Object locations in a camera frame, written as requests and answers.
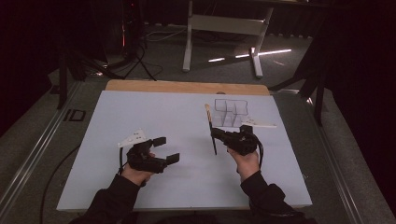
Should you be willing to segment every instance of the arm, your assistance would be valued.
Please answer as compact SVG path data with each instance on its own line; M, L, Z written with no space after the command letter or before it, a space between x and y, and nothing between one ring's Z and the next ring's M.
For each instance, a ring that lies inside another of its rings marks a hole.
M275 184L267 185L259 167L257 152L241 156L228 148L235 159L238 174L241 175L241 188L250 199L250 209L265 223L272 224L316 224L314 219L306 219L303 213L296 212L284 202L285 194Z
M133 210L140 185L143 181L149 181L152 175L150 172L136 171L126 164L122 174L114 177L108 189L96 192L87 212L70 224L116 223Z

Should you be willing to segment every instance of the wire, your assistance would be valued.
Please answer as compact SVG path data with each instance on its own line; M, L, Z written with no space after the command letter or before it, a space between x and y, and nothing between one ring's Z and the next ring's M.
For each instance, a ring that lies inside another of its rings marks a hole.
M77 60L79 60L81 63L85 63L87 66L94 68L96 70L98 70L99 72L103 73L103 75L113 78L113 79L124 79L121 76L118 76L114 73L112 73L111 71L108 71L107 69L105 69L104 67L102 67L101 65L99 65L96 61L94 61L93 59L85 56L84 54L82 54L79 51L73 51L73 56L76 57Z
M123 165L122 165L122 150L123 150L123 147L120 147L120 169L119 169L119 175L121 175L121 173L123 171L123 169L122 169L122 167L123 167Z
M46 187L44 188L44 193L43 193L43 197L41 198L41 205L40 205L40 224L43 224L43 216L44 216L44 204L46 201L46 196L47 196L47 190L50 186L50 182L52 180L52 178L55 176L56 172L58 171L58 169L61 167L61 165L64 163L64 161L66 161L66 159L71 156L75 151L77 151L77 149L79 149L79 147L81 146L81 144L79 144L77 147L75 147L73 150L71 150L62 160L61 162L59 162L59 164L56 166L55 170L52 172L49 181L47 182Z
M127 78L127 77L129 76L129 74L139 65L139 63L142 61L143 57L145 56L145 54L146 54L145 49L144 49L143 47L141 47L141 49L143 50L142 57L139 58L139 56L137 56L137 53L136 53L136 58L138 59L138 61L137 61L137 63L126 73L126 75L124 76L124 79Z
M250 135L251 137L254 138L254 140L256 141L256 144L259 146L259 153L260 153L260 161L259 161L259 165L260 165L260 169L262 168L262 157L264 154L264 148L262 146L262 142L259 140L259 138L256 136L256 134L254 133L246 133L248 135Z
M127 69L127 68L129 68L132 64L134 64L134 61L130 61L128 64L126 64L126 65L124 65L122 68L118 68L119 70L117 70L117 71L113 71L113 69L109 69L108 67L107 67L107 69L109 69L110 71L112 71L113 73L119 73L119 72L122 72L122 71L124 71L125 69Z
M153 35L153 34L166 34L166 33L172 33L171 35L168 35L168 36L163 37L163 38L160 38L160 39L147 39L147 41L150 41L150 42L157 42L157 41L165 40L165 39L167 39L167 38L169 38L169 37L172 37L172 36L174 36L174 35L181 34L181 33L183 33L183 32L186 31L186 30L187 30L187 29L183 29L183 30L177 31L177 32L152 32L152 33L146 35L146 37L148 37L149 35Z
M212 7L212 4L214 4L215 3L215 0L213 0L208 6L207 6L207 8L205 9L205 11L204 11L204 15L206 15L206 12L210 9L210 7ZM212 16L213 16L213 14L215 13L215 8L216 8L216 6L217 6L217 2L215 3L215 5L213 6L213 10L212 10Z
M153 79L154 81L157 81L157 79L155 79L155 77L150 73L150 71L147 69L147 67L145 66L144 63L142 63L142 61L140 60L140 64L142 64L143 68L146 70L146 73L148 74L149 77L151 77L151 79Z
M210 37L207 36L199 36L198 34L208 34ZM216 43L219 41L226 41L226 42L238 42L238 41L243 41L245 40L248 36L247 35L241 35L241 34L234 34L233 37L231 38L225 38L222 37L224 35L223 33L220 32L213 32L213 31L197 31L195 32L192 36L194 38L201 39L205 42L209 43Z
M151 66L156 66L156 67L160 68L160 71L158 71L157 73L153 74L154 77L157 76L158 74L160 74L163 71L163 67L158 65L158 64L152 64L152 63L145 63L145 64L151 65Z

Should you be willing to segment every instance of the pen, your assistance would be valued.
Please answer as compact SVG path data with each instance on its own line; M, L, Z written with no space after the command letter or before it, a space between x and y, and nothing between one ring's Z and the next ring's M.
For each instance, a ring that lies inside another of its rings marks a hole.
M210 116L210 106L205 104L207 120L209 121L210 135L212 135L212 117ZM216 149L215 138L212 137L213 148L215 149L215 155L218 155L218 150Z

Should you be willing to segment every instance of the dark background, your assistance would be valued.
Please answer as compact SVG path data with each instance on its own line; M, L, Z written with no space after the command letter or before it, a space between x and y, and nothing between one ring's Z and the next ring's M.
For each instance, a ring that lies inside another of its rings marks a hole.
M146 20L150 23L185 24L187 1L166 2L147 1ZM51 88L48 73L58 67L58 52L53 41L57 24L49 6L53 5L48 1L0 2L0 136ZM222 13L240 15L243 11L242 7L238 10L229 8ZM245 13L251 17L262 16L257 12ZM279 9L274 14L274 24L268 30L272 34L284 34L286 38L290 35L308 37L318 34L323 38L314 38L314 42L319 43L316 48L319 51L333 50L334 56L326 58L310 55L309 51L315 51L311 49L307 52L305 63L318 66L327 60L333 62L326 87L332 90L394 214L396 132L393 128L396 127L396 100L392 90L396 84L395 15L394 1L359 4L349 11L331 13L319 30L318 25L324 18L321 13L305 14ZM110 39L120 36L115 31L113 35L101 38L110 48L114 47L108 44Z

